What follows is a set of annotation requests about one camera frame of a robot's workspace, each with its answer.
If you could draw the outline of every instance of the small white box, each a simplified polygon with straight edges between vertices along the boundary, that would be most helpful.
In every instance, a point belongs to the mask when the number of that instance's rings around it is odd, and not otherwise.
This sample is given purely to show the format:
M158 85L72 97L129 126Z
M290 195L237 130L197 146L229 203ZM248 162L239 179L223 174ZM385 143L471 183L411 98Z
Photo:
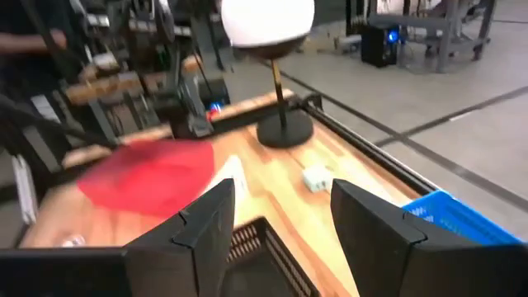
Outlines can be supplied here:
M330 190L333 176L324 166L316 165L304 169L303 181L312 193Z

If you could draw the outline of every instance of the black basket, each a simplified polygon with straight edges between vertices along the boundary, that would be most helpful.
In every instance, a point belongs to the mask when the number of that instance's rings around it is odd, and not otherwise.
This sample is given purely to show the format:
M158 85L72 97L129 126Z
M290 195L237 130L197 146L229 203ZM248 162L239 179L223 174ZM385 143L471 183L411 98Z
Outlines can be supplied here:
M319 296L275 230L258 218L233 231L223 297Z

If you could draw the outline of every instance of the concrete floor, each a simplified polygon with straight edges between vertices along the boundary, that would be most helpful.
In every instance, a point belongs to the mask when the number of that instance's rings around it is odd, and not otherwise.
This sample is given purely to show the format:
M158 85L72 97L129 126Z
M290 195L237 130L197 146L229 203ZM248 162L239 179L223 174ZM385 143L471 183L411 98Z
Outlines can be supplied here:
M424 71L420 47L408 55L411 70L372 68L354 55L292 54L280 61L281 69L313 89L287 78L284 84L301 96L315 89L372 119L378 128L324 104L344 125L528 240L528 134L522 132L528 117L528 23L518 23L528 22L527 15L526 0L500 0L483 59L474 63L471 54L461 54L447 74ZM478 25L465 31L475 33ZM233 101L272 89L271 72L255 62L235 64L224 76ZM483 102L483 108L458 116ZM8 246L20 225L16 212L16 205L0 208L1 246Z

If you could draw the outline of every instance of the red cloth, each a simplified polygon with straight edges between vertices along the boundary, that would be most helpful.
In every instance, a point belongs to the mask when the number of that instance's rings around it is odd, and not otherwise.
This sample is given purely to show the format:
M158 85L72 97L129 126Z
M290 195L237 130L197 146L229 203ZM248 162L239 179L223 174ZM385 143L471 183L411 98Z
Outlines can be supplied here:
M168 218L198 198L214 172L208 142L143 141L119 148L78 186L95 205Z

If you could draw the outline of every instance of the blue basket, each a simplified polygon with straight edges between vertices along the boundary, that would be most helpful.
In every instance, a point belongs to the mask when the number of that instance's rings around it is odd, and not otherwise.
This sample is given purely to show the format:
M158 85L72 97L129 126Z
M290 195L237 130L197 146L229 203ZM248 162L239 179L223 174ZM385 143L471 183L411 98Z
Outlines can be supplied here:
M521 243L521 240L444 191L434 191L405 205L403 209L476 243Z

